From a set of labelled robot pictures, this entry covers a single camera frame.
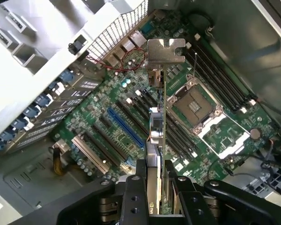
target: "ventilation grille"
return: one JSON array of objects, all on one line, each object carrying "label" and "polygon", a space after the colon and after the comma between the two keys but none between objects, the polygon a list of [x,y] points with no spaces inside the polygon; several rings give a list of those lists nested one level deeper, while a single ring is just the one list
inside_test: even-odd
[{"label": "ventilation grille", "polygon": [[42,128],[42,129],[33,131],[33,132],[31,132],[29,135],[27,135],[27,137],[32,137],[32,136],[34,136],[34,135],[38,135],[38,134],[40,134],[40,133],[42,133],[42,132],[44,132],[44,131],[50,130],[51,128],[55,127],[56,125],[57,125],[57,124],[55,123],[55,124],[52,124],[52,125],[50,125],[50,126],[44,127],[44,128]]},{"label": "ventilation grille", "polygon": [[89,48],[90,57],[103,59],[147,14],[148,0],[143,1],[134,11],[122,14],[95,39]]},{"label": "ventilation grille", "polygon": [[66,116],[66,115],[59,116],[59,117],[56,117],[56,118],[53,118],[53,119],[47,119],[47,120],[45,120],[45,121],[41,124],[41,126],[48,125],[48,124],[50,124],[50,123],[54,123],[54,122],[60,121],[60,120],[62,120],[65,116]]},{"label": "ventilation grille", "polygon": [[38,140],[38,139],[41,139],[42,137],[45,137],[49,132],[50,132],[50,130],[48,130],[48,131],[46,131],[45,133],[42,133],[42,134],[40,134],[40,135],[38,135],[38,136],[32,137],[32,138],[30,138],[30,139],[27,139],[27,140],[25,140],[25,141],[19,143],[19,144],[17,145],[17,148],[20,148],[20,147],[22,147],[22,146],[24,146],[24,145],[26,145],[26,144],[29,144],[29,143],[31,143],[31,142],[34,142],[34,141]]}]

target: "ram slot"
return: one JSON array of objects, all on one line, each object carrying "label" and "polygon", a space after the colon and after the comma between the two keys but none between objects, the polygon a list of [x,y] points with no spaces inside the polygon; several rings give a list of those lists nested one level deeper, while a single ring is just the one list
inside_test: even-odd
[{"label": "ram slot", "polygon": [[110,167],[80,137],[75,136],[72,142],[103,174],[109,171]]},{"label": "ram slot", "polygon": [[[194,49],[191,50],[192,54],[195,55],[197,53]],[[240,102],[237,97],[233,94],[233,92],[230,89],[229,85],[225,85],[223,83],[223,80],[219,76],[219,74],[216,74],[215,69],[208,63],[208,60],[205,59],[203,56],[203,53],[197,53],[197,61],[198,64],[200,64],[202,67],[205,68],[206,74],[208,75],[208,79],[212,80],[215,84],[217,84],[225,93],[226,97],[233,102],[236,109],[240,109],[242,102]]]},{"label": "ram slot", "polygon": [[119,109],[126,115],[126,117],[128,117],[128,119],[130,119],[134,125],[141,131],[143,131],[143,133],[145,135],[149,135],[148,130],[144,127],[144,125],[142,125],[134,116],[133,114],[123,105],[123,103],[121,103],[120,101],[116,102],[116,106],[119,107]]},{"label": "ram slot", "polygon": [[[153,104],[157,104],[157,102],[155,101],[155,99],[149,94],[149,92],[147,92],[147,90],[143,90],[143,93],[149,98],[151,99],[151,101],[153,102]],[[166,114],[166,119],[169,120],[176,128],[177,130],[179,130],[179,135],[184,137],[184,140],[188,140],[188,142],[191,144],[191,147],[194,148],[195,144],[193,143],[193,141],[190,139],[189,134],[187,134],[177,123],[175,123],[175,121],[171,118],[171,116],[167,113]]]},{"label": "ram slot", "polygon": [[[192,56],[189,52],[185,54],[185,58],[187,61],[189,61],[193,66],[195,63],[195,58]],[[218,94],[218,96],[221,98],[221,100],[227,105],[227,107],[232,111],[237,111],[235,104],[231,101],[230,98],[227,97],[227,95],[224,93],[224,91],[221,89],[219,85],[217,85],[213,80],[211,80],[205,71],[203,65],[201,62],[196,63],[196,70],[200,74],[200,76],[204,79],[204,81]]]},{"label": "ram slot", "polygon": [[110,139],[107,134],[101,130],[96,124],[93,124],[92,128],[98,132],[98,134],[114,149],[115,152],[119,154],[122,161],[126,161],[128,159],[128,156],[118,147],[118,145]]},{"label": "ram slot", "polygon": [[[144,96],[143,100],[149,98],[152,103],[149,103],[149,107],[152,107],[152,104],[157,104],[156,100],[147,92],[147,90],[143,90]],[[171,143],[174,144],[176,147],[176,151],[179,151],[179,154],[183,157],[189,156],[192,158],[191,152],[189,151],[189,144],[186,144],[183,138],[171,128],[171,126],[167,125],[167,138],[169,139]]]},{"label": "ram slot", "polygon": [[242,104],[244,102],[243,98],[239,95],[239,93],[231,86],[231,83],[227,81],[222,76],[222,73],[219,71],[218,67],[205,55],[200,48],[194,47],[192,48],[194,53],[198,54],[198,57],[204,62],[204,64],[209,68],[209,75],[212,79],[216,80],[226,91],[229,95],[235,99],[238,104]]},{"label": "ram slot", "polygon": [[88,141],[93,144],[97,149],[99,149],[108,161],[114,164],[116,167],[119,167],[121,162],[116,159],[107,149],[103,146],[90,132],[85,133]]},{"label": "ram slot", "polygon": [[211,63],[214,64],[214,66],[216,67],[216,69],[219,71],[220,75],[222,76],[223,80],[225,80],[225,82],[227,83],[227,85],[231,85],[232,87],[232,91],[233,93],[235,93],[236,95],[239,96],[240,101],[247,101],[248,97],[241,91],[241,89],[234,83],[234,81],[230,78],[230,76],[227,74],[227,72],[221,68],[220,65],[218,65],[218,63],[216,63],[213,59],[213,57],[211,56],[211,54],[208,52],[208,50],[205,49],[205,47],[198,42],[196,45],[194,45],[195,49],[200,49],[204,55],[209,59],[209,61]]}]

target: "cable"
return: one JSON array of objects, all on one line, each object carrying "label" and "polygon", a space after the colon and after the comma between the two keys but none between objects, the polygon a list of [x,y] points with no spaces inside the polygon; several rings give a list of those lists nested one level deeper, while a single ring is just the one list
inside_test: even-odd
[{"label": "cable", "polygon": [[270,156],[272,154],[273,148],[274,148],[274,141],[272,139],[269,139],[269,141],[271,143],[271,146],[270,146],[270,149],[268,150],[268,153],[265,157],[265,161],[268,161],[268,159],[270,158]]},{"label": "cable", "polygon": [[213,20],[207,13],[205,13],[205,12],[203,12],[203,11],[201,11],[201,10],[196,9],[196,10],[190,11],[190,12],[187,14],[187,16],[190,16],[190,15],[200,15],[200,16],[204,17],[205,19],[208,20],[208,22],[209,22],[209,27],[210,27],[211,29],[214,28],[214,25],[215,25],[214,20]]},{"label": "cable", "polygon": [[[130,68],[130,69],[125,69],[125,68],[124,68],[124,58],[125,58],[128,54],[130,54],[131,52],[134,52],[134,51],[141,51],[141,52],[143,52],[144,58],[143,58],[143,60],[142,60],[137,66],[135,66],[135,67],[133,67],[133,68]],[[123,58],[121,59],[121,61],[120,61],[120,63],[121,63],[121,67],[120,67],[120,68],[114,68],[114,67],[108,66],[108,65],[106,65],[105,63],[102,63],[100,60],[96,60],[96,59],[92,58],[91,56],[87,56],[86,58],[87,58],[89,61],[94,61],[94,62],[96,62],[96,63],[101,64],[101,65],[102,65],[103,67],[105,67],[106,69],[115,70],[116,72],[128,72],[128,71],[135,71],[135,70],[139,69],[139,68],[142,66],[142,64],[144,63],[144,61],[145,61],[145,59],[146,59],[146,52],[145,52],[145,50],[143,50],[142,48],[134,48],[134,49],[132,49],[132,50],[130,50],[130,51],[127,51],[127,52],[125,53],[125,55],[123,56]]]},{"label": "cable", "polygon": [[[231,154],[231,155],[228,155],[227,157],[230,157],[230,158],[236,158],[236,157],[251,157],[251,158],[255,158],[255,159],[257,159],[257,160],[259,160],[259,161],[261,161],[261,162],[263,162],[264,164],[270,164],[271,166],[281,166],[280,164],[278,164],[277,162],[275,162],[275,161],[272,161],[272,160],[265,160],[265,159],[263,159],[263,158],[261,158],[261,157],[258,157],[258,156],[255,156],[255,155],[253,155],[253,154],[245,154],[245,153],[240,153],[240,154]],[[207,178],[208,178],[208,180],[210,180],[210,172],[211,172],[211,169],[212,169],[212,167],[214,166],[214,164],[216,163],[216,162],[222,162],[223,160],[221,160],[221,159],[216,159],[215,161],[213,161],[212,163],[211,163],[211,165],[209,166],[209,168],[208,168],[208,170],[207,170]]]}]

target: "dimm slot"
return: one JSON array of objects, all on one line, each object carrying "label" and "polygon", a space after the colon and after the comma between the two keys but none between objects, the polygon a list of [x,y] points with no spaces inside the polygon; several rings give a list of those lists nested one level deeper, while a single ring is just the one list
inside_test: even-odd
[{"label": "dimm slot", "polygon": [[[191,49],[191,52],[193,53],[193,55],[195,55],[196,53],[196,51],[194,51],[193,49]],[[233,102],[236,109],[239,109],[241,103],[234,96],[231,90],[229,90],[229,86],[223,84],[222,80],[220,79],[220,76],[218,74],[215,74],[214,69],[208,64],[206,59],[202,58],[202,53],[197,53],[197,63],[205,68],[206,75],[208,76],[207,79],[213,81],[216,85],[218,85],[224,92],[225,96],[229,98],[231,102]]]},{"label": "dimm slot", "polygon": [[[197,43],[197,47],[200,48],[205,55],[209,58],[209,60],[211,60],[215,65],[217,65],[217,63],[214,62],[213,58],[211,57],[210,53],[205,49],[205,47],[201,44],[201,43]],[[233,86],[233,88],[238,92],[238,94],[241,96],[241,98],[246,101],[248,100],[248,97],[243,93],[243,91],[233,82],[233,80],[230,78],[230,76],[227,74],[227,72],[221,68],[220,66],[218,66],[218,70],[221,72],[221,74],[223,76],[225,76],[225,78],[227,79],[227,81],[229,81],[229,83],[231,84],[231,86]]]},{"label": "dimm slot", "polygon": [[[189,61],[192,65],[194,65],[195,62],[195,58],[190,54],[187,53],[185,54],[185,58],[187,59],[187,61]],[[204,81],[210,85],[210,87],[213,88],[213,90],[216,91],[216,93],[218,94],[218,96],[221,98],[221,100],[226,104],[226,106],[231,110],[231,111],[237,111],[237,109],[234,106],[234,103],[231,102],[231,100],[225,95],[225,93],[223,92],[223,90],[213,81],[211,81],[208,78],[208,74],[205,72],[204,68],[201,66],[200,63],[197,62],[196,65],[196,70],[198,71],[198,73],[200,74],[200,76],[204,79]]]},{"label": "dimm slot", "polygon": [[107,134],[101,130],[96,124],[93,124],[92,128],[119,154],[122,161],[126,161],[128,156],[118,147],[118,145],[107,136]]},{"label": "dimm slot", "polygon": [[112,109],[108,108],[107,113],[116,121],[116,123],[122,127],[122,129],[131,137],[131,139],[140,147],[145,146],[144,141],[117,115],[117,113]]}]

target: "black cable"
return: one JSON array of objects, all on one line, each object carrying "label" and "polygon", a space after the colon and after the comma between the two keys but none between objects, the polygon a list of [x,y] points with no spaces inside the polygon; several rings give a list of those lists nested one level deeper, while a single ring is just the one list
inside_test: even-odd
[{"label": "black cable", "polygon": [[213,28],[215,25],[214,20],[207,13],[205,13],[201,10],[198,10],[198,9],[192,10],[187,14],[187,16],[190,16],[190,15],[200,15],[200,16],[206,18],[209,22],[210,28]]},{"label": "black cable", "polygon": [[[240,153],[240,154],[231,154],[231,155],[228,155],[227,157],[230,157],[230,158],[236,158],[236,157],[250,157],[250,158],[255,158],[255,159],[257,159],[257,160],[259,160],[259,161],[261,161],[261,162],[263,162],[264,164],[271,164],[272,166],[281,166],[280,164],[278,164],[277,162],[275,162],[275,161],[272,161],[272,160],[265,160],[265,159],[263,159],[263,158],[261,158],[261,157],[258,157],[258,156],[255,156],[255,155],[253,155],[253,154],[245,154],[245,153]],[[216,162],[221,162],[222,160],[221,159],[216,159],[215,161],[213,161],[212,163],[211,163],[211,165],[209,166],[209,168],[208,168],[208,170],[207,170],[207,178],[208,178],[208,180],[210,180],[210,172],[211,172],[211,169],[212,169],[212,167],[214,166],[214,164],[216,163]]]}]

